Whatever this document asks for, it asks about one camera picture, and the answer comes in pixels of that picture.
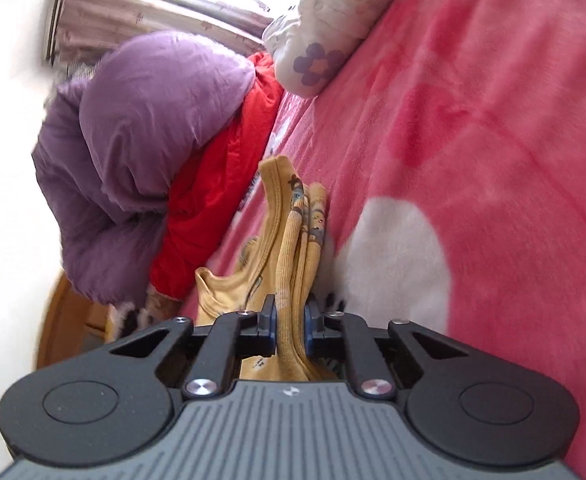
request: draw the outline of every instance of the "purple flower print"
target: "purple flower print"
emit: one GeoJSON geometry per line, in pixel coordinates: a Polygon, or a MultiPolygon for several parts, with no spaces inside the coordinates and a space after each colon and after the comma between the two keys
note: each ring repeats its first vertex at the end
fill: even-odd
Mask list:
{"type": "Polygon", "coordinates": [[[304,86],[314,86],[322,79],[332,79],[344,61],[344,54],[340,50],[332,50],[327,54],[321,44],[311,43],[307,46],[305,56],[295,58],[293,70],[302,74],[304,86]]]}

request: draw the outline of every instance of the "wall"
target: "wall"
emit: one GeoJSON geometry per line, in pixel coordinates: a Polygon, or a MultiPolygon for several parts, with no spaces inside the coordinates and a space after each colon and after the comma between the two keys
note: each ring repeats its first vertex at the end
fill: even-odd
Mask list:
{"type": "MultiPolygon", "coordinates": [[[[58,233],[30,151],[51,72],[41,64],[48,0],[0,0],[0,396],[33,366],[59,272],[58,233]]],[[[10,463],[0,437],[0,471],[10,463]]]]}

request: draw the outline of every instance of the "folded yellow clothing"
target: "folded yellow clothing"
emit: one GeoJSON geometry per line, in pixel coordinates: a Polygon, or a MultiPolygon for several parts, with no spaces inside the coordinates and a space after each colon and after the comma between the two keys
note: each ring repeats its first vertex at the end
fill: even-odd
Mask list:
{"type": "Polygon", "coordinates": [[[196,271],[199,309],[196,323],[212,324],[234,310],[262,309],[266,295],[275,294],[278,311],[276,355],[242,363],[248,380],[306,381],[331,378],[304,350],[304,304],[315,279],[324,241],[326,190],[308,188],[285,156],[260,164],[267,214],[258,238],[239,256],[236,272],[218,277],[202,267],[196,271]]]}

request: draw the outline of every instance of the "purple puffy fabric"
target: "purple puffy fabric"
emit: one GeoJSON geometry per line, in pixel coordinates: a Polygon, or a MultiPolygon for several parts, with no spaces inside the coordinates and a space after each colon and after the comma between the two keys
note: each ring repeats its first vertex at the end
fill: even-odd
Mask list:
{"type": "Polygon", "coordinates": [[[74,288],[142,305],[169,186],[253,86],[252,63],[207,38],[157,32],[122,44],[58,94],[33,150],[74,288]]]}

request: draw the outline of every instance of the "bed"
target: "bed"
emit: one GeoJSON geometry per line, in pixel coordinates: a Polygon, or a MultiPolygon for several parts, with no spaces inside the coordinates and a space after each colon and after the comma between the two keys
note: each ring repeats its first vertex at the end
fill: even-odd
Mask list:
{"type": "MultiPolygon", "coordinates": [[[[329,190],[321,303],[560,381],[586,479],[586,0],[395,0],[320,97],[284,97],[276,153],[329,190]]],[[[262,213],[256,186],[215,273],[262,213]]]]}

